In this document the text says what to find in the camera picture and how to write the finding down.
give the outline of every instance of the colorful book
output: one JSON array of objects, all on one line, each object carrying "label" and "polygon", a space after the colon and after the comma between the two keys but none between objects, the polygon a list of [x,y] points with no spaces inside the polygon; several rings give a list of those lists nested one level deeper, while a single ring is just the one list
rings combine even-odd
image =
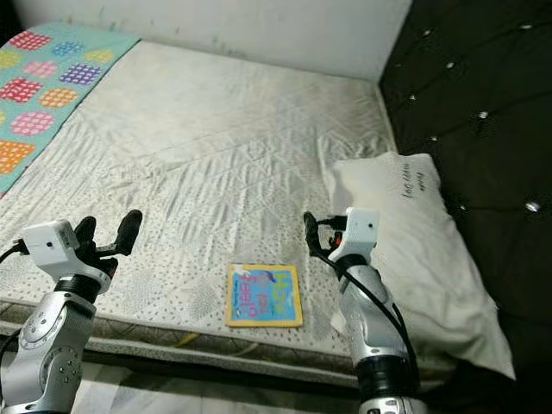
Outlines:
[{"label": "colorful book", "polygon": [[295,266],[229,266],[228,326],[295,327],[302,324]]}]

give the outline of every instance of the colorful blanket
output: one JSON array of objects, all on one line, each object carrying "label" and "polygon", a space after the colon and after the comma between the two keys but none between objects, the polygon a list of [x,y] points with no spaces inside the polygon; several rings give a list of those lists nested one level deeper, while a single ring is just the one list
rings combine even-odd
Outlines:
[{"label": "colorful blanket", "polygon": [[138,40],[49,23],[0,48],[0,198]]}]

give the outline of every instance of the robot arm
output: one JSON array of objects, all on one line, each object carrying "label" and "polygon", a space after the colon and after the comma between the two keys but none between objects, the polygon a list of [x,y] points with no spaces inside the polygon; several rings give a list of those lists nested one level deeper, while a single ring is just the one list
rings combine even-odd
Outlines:
[{"label": "robot arm", "polygon": [[[425,413],[423,403],[413,398],[418,386],[416,356],[404,322],[379,272],[370,266],[379,213],[349,208],[346,216],[317,222],[307,212],[304,222],[310,255],[330,264],[340,280],[341,308],[361,391],[360,413]],[[336,231],[330,249],[320,245],[319,224]]]},{"label": "robot arm", "polygon": [[65,220],[23,230],[34,263],[52,276],[47,293],[24,324],[16,358],[1,378],[2,414],[69,413],[82,376],[81,361],[96,314],[93,303],[106,292],[117,267],[114,254],[129,255],[141,213],[121,222],[116,241],[96,248],[96,220],[85,218],[73,231]]}]

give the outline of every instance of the black headboard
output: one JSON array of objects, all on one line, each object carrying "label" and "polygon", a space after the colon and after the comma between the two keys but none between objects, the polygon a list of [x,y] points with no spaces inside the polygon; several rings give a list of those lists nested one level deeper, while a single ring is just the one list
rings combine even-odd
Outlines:
[{"label": "black headboard", "polygon": [[381,90],[429,153],[518,374],[552,361],[552,1],[413,0]]},{"label": "black headboard", "polygon": [[0,0],[0,46],[22,31],[11,0]]}]

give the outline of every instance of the white pillow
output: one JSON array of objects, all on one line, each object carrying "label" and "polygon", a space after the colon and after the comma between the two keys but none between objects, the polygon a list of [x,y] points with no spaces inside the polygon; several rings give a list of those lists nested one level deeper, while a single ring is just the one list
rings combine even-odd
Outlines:
[{"label": "white pillow", "polygon": [[334,214],[349,206],[379,210],[373,265],[412,341],[515,378],[495,303],[445,210],[431,157],[337,161],[325,179]]}]

